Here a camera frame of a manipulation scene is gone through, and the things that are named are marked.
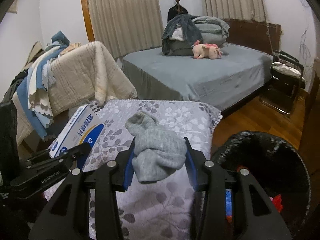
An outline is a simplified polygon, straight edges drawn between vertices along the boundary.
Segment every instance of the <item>plush toy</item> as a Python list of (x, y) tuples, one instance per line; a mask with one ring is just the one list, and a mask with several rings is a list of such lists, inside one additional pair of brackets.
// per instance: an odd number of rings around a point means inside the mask
[(209, 59), (221, 58), (220, 49), (216, 44), (200, 44), (200, 41), (196, 41), (192, 52), (193, 58), (196, 59), (201, 59), (204, 57)]

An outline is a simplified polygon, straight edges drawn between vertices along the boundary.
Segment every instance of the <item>gray sock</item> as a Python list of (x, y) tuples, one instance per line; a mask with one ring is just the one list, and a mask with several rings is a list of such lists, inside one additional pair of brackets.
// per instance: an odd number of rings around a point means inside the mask
[(160, 125), (155, 117), (139, 111), (127, 120), (125, 127), (136, 137), (132, 165), (139, 182), (165, 179), (183, 167), (185, 140)]

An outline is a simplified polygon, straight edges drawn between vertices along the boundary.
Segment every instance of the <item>coat rack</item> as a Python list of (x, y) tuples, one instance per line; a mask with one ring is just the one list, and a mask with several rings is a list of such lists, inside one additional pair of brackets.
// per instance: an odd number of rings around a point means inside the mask
[(181, 0), (175, 0), (177, 3), (177, 7), (178, 7), (178, 13), (182, 13), (182, 7), (180, 6), (180, 1)]

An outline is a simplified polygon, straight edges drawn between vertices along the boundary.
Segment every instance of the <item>gray bed sheet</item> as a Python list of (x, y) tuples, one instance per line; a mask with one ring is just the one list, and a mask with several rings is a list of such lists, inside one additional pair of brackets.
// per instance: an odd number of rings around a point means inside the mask
[(164, 56), (161, 48), (128, 54), (123, 71), (140, 99), (201, 101), (224, 110), (270, 79), (272, 57), (227, 43), (228, 56)]

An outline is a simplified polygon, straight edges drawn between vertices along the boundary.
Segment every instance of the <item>screw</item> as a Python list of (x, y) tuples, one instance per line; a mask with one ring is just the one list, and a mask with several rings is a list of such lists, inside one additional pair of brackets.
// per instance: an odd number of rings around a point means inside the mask
[(247, 169), (241, 169), (241, 170), (240, 170), (240, 173), (241, 173), (243, 176), (249, 175), (249, 171), (248, 171)]
[(214, 163), (212, 161), (206, 161), (204, 165), (208, 168), (212, 168), (214, 166)]
[(116, 161), (109, 161), (107, 162), (107, 166), (110, 167), (110, 168), (113, 168), (117, 165), (117, 162)]
[(80, 172), (81, 172), (81, 170), (78, 169), (78, 168), (75, 168), (75, 169), (73, 169), (73, 170), (71, 171), (72, 175), (79, 175)]

